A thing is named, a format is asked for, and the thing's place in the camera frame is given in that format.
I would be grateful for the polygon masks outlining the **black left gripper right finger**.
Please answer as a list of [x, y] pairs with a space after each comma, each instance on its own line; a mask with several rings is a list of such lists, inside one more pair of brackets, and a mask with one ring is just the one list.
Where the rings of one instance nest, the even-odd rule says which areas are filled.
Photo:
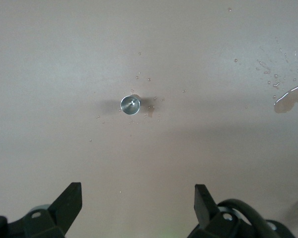
[[198, 225], [190, 238], [252, 238], [253, 228], [232, 208], [218, 206], [204, 184], [195, 185], [194, 211]]

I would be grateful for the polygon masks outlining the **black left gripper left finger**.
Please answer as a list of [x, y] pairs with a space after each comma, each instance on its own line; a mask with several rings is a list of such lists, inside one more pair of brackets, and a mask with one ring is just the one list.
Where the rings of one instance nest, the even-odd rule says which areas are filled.
[[52, 204], [34, 207], [17, 221], [0, 216], [0, 238], [64, 238], [81, 209], [81, 183], [72, 182]]

